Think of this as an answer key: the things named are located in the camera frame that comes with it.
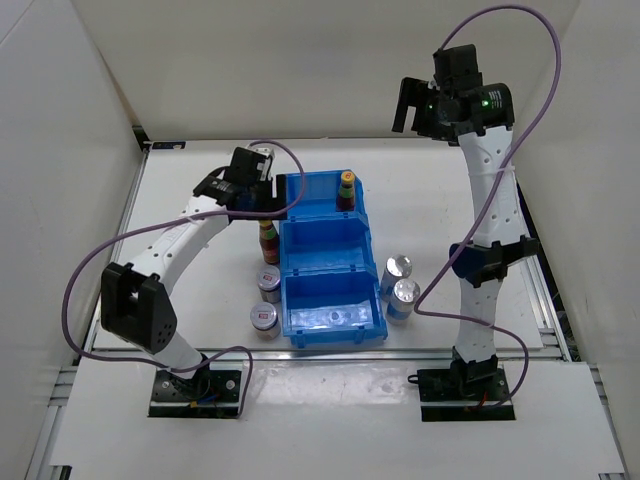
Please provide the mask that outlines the sauce bottle yellow cap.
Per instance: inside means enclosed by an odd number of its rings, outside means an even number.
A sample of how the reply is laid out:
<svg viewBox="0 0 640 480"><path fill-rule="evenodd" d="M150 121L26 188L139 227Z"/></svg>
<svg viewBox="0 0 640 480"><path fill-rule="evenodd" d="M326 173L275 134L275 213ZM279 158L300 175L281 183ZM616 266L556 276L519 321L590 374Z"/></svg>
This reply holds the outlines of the sauce bottle yellow cap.
<svg viewBox="0 0 640 480"><path fill-rule="evenodd" d="M355 180L356 176L351 170L341 173L336 196L337 211L353 211L355 209Z"/></svg>
<svg viewBox="0 0 640 480"><path fill-rule="evenodd" d="M272 220L259 221L259 244L263 260L269 265L277 265L280 262L279 234Z"/></svg>

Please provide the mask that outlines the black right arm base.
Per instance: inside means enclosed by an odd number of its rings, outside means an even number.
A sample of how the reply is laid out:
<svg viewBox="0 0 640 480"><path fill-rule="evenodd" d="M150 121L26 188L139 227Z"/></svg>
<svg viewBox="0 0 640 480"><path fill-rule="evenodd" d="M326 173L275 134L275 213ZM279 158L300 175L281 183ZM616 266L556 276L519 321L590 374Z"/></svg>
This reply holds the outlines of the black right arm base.
<svg viewBox="0 0 640 480"><path fill-rule="evenodd" d="M407 381L418 388L421 421L484 422L515 421L510 400L499 404L509 394L505 372L499 368L492 379L462 392L449 369L420 369Z"/></svg>

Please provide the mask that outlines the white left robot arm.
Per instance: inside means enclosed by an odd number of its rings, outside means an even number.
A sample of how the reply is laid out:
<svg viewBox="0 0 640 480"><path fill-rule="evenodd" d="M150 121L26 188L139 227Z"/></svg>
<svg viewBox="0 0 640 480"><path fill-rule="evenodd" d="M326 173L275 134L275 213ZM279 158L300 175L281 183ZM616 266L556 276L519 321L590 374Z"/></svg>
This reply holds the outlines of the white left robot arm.
<svg viewBox="0 0 640 480"><path fill-rule="evenodd" d="M175 377L188 400L210 386L207 357L177 332L170 295L209 242L234 220L284 219L289 208L286 177L239 173L227 167L205 177L177 219L160 224L160 236L125 264L110 263L101 277L101 327L149 356Z"/></svg>

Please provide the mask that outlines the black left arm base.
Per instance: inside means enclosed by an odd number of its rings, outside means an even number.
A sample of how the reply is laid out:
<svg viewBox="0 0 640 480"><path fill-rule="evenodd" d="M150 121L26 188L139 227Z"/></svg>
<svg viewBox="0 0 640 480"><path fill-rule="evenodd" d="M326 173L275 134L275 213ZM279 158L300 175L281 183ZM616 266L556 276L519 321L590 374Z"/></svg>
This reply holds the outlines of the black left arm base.
<svg viewBox="0 0 640 480"><path fill-rule="evenodd" d="M174 419L236 419L245 375L240 369L200 369L190 379L157 371L147 416Z"/></svg>

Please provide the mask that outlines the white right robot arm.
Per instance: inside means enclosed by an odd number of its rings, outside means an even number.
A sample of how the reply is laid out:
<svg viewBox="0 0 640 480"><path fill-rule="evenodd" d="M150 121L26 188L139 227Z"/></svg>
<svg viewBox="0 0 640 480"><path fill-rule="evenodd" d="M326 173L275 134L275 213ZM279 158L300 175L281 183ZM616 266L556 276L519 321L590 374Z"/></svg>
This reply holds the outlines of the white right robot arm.
<svg viewBox="0 0 640 480"><path fill-rule="evenodd" d="M451 269L460 282L461 322L453 347L449 387L470 400L497 374L494 324L509 267L538 251L523 226L515 172L506 163L515 116L509 88L484 85L477 74L440 87L402 80L392 129L402 132L408 111L412 131L461 148L470 181L474 224L451 246Z"/></svg>

